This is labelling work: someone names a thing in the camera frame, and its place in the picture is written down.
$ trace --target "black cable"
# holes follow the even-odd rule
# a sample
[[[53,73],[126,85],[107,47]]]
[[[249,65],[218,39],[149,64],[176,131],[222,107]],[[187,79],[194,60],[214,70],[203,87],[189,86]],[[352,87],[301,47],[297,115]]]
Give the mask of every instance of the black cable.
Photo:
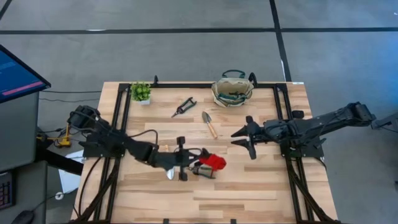
[[[77,134],[79,132],[80,132],[79,130],[77,130],[75,133],[72,133],[71,131],[69,131],[69,135],[75,135],[75,134]]]
[[[99,98],[96,99],[86,99],[86,100],[75,100],[75,101],[69,101],[69,100],[50,100],[47,98],[39,98],[39,100],[45,100],[45,101],[50,101],[50,102],[54,102],[54,101],[59,101],[59,102],[63,102],[63,103],[78,103],[78,102],[84,102],[84,101],[95,101],[95,100],[100,100]]]
[[[47,201],[50,200],[51,198],[55,198],[55,197],[58,196],[58,195],[70,194],[70,193],[72,193],[73,191],[75,191],[75,190],[71,190],[71,191],[69,191],[69,192],[67,192],[67,193],[56,194],[56,195],[53,195],[53,196],[51,196],[51,197],[46,198],[45,200],[43,200],[42,202],[40,202],[38,205],[36,205],[36,207],[32,209],[32,212],[34,212],[34,211],[35,211],[37,208],[39,208],[43,203],[47,202]]]
[[[88,116],[87,114],[82,113],[82,112],[80,112],[80,111],[72,111],[72,112],[70,112],[70,114],[73,114],[73,113],[78,114],[78,115],[81,115],[81,116],[84,116],[84,117],[86,117],[86,118],[88,118],[88,119],[93,120],[94,122],[97,122],[97,120],[94,119],[93,117]],[[106,127],[105,127],[103,124],[101,124],[100,122],[99,122],[98,124],[99,124],[103,129],[105,129],[105,130],[107,130],[107,131],[111,131],[110,129],[106,128]]]
[[[139,133],[139,134],[135,134],[135,135],[132,135],[132,136],[129,136],[130,138],[134,138],[134,137],[137,137],[137,136],[140,136],[140,135],[143,135],[143,134],[145,134],[145,133],[148,133],[148,132],[155,132],[155,134],[156,134],[156,139],[155,139],[155,144],[157,144],[157,140],[158,140],[158,133],[157,133],[157,131],[156,130],[154,130],[154,129],[150,129],[150,130],[146,130],[146,131],[144,131],[144,132],[141,132],[141,133]]]
[[[315,136],[314,139],[319,138],[319,137],[322,135],[322,132],[323,132],[323,130],[325,129],[325,127],[326,127],[328,124],[330,124],[334,119],[336,119],[336,118],[338,118],[340,115],[342,115],[342,114],[348,109],[348,106],[350,106],[350,105],[351,105],[351,104],[348,104],[347,106],[345,106],[344,108],[342,108],[341,111],[336,112],[336,113],[334,114],[334,116],[333,116],[330,120],[328,120],[325,124],[323,124],[321,130],[319,130],[318,134]],[[301,138],[304,138],[305,135],[306,135],[310,130],[311,130],[311,129],[306,130],[306,132],[304,133],[304,135],[303,135]]]
[[[198,150],[198,151],[200,151],[200,154],[203,153],[203,150],[200,149],[200,148],[188,148],[188,149],[184,149],[184,150],[187,150],[187,151]]]
[[[64,130],[65,128],[57,128],[55,130],[52,131],[37,131],[38,133],[51,133],[51,132],[60,132],[62,130]]]
[[[316,160],[318,160],[320,163],[322,163],[322,165],[325,167],[325,170],[328,170],[328,168],[326,167],[326,164],[321,160],[321,158],[319,157],[314,157]]]
[[[95,165],[97,165],[97,163],[100,161],[100,157],[94,162],[94,164],[93,164],[93,166],[90,168],[90,170],[88,171],[88,173],[87,173],[87,176],[86,176],[86,179],[85,179],[85,181],[84,181],[84,183],[83,183],[83,186],[81,187],[81,192],[80,192],[80,199],[79,199],[79,215],[81,215],[81,200],[83,199],[83,192],[85,191],[85,187],[86,187],[86,184],[87,184],[87,180],[88,180],[88,178],[89,178],[89,176],[91,175],[91,172],[93,171],[93,169],[94,169],[94,167],[95,167]]]
[[[79,213],[77,213],[77,210],[76,210],[75,204],[73,204],[73,210],[75,211],[75,213],[76,213],[76,216],[77,216],[77,217],[79,217]]]
[[[76,157],[67,158],[67,159],[80,159],[80,158],[84,158],[84,156],[76,156]]]
[[[73,139],[73,138],[69,138],[69,140],[72,140],[72,141],[78,141],[78,142],[82,141],[82,140],[79,140],[79,139]]]
[[[101,93],[102,91],[51,91],[43,90],[45,93]]]
[[[65,128],[60,132],[60,134],[58,135],[57,138],[59,138],[59,137],[61,137],[63,134],[65,134],[66,131],[67,131],[67,127],[65,127]],[[54,145],[54,147],[59,147],[60,142],[58,141],[58,139],[56,139],[56,140],[53,141],[52,144]]]

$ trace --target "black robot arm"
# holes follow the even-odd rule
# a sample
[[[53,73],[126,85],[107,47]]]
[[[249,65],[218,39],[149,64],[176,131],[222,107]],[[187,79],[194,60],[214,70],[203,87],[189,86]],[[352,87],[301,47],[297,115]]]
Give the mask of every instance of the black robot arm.
[[[175,166],[188,167],[203,156],[184,150],[182,146],[176,152],[159,152],[158,145],[136,141],[126,133],[113,129],[101,118],[98,110],[89,106],[79,106],[72,111],[68,124],[83,133],[90,133],[85,142],[79,142],[85,149],[106,152],[111,157],[121,157],[127,149],[136,160],[166,171]]]
[[[319,139],[321,135],[346,126],[369,126],[375,119],[376,117],[369,112],[366,105],[357,102],[311,119],[268,120],[264,122],[263,127],[260,127],[251,116],[248,116],[246,117],[248,124],[231,137],[248,137],[248,139],[240,139],[232,143],[246,147],[251,159],[256,158],[254,145],[259,142],[273,141],[279,144],[289,144],[292,151],[300,148],[303,151],[313,152],[320,148],[325,141],[325,139]],[[290,155],[302,156],[301,153],[291,153]]]

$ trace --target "red object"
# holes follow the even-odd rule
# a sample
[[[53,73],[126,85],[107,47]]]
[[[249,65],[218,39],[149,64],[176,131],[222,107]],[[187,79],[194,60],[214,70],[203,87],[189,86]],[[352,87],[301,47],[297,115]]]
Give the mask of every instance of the red object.
[[[216,156],[214,154],[211,154],[209,158],[200,158],[199,161],[203,164],[210,166],[214,171],[222,170],[226,165],[226,161],[224,158]]]

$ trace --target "gray floor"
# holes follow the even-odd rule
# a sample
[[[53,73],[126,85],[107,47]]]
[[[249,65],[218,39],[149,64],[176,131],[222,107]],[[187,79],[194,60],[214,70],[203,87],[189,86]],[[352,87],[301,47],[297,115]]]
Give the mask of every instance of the gray floor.
[[[282,27],[398,26],[397,1],[276,0]],[[1,30],[272,27],[268,1],[13,0]],[[398,33],[283,34],[292,79],[305,82],[313,114],[349,102],[382,118],[398,112]],[[105,81],[217,80],[227,69],[283,81],[275,34],[0,35],[0,44],[48,79],[53,90],[100,90]],[[98,94],[40,97],[78,100]],[[96,101],[86,102],[96,106]],[[78,103],[40,102],[42,129],[65,126]],[[327,136],[328,177],[339,219],[398,220],[398,138],[370,128]],[[78,150],[54,149],[66,154]],[[60,191],[49,170],[48,194]],[[50,201],[47,221],[70,218],[75,195]]]

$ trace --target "yellow device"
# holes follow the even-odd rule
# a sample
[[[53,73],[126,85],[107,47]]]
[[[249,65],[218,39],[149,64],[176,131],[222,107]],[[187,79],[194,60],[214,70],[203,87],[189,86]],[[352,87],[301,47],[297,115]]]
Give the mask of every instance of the yellow device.
[[[39,140],[42,140],[43,137],[37,136],[36,137]],[[69,124],[67,125],[67,131],[65,136],[62,137],[58,137],[58,138],[47,138],[48,140],[58,140],[58,146],[57,147],[70,147],[72,145],[72,143],[70,142],[70,138],[69,138]]]

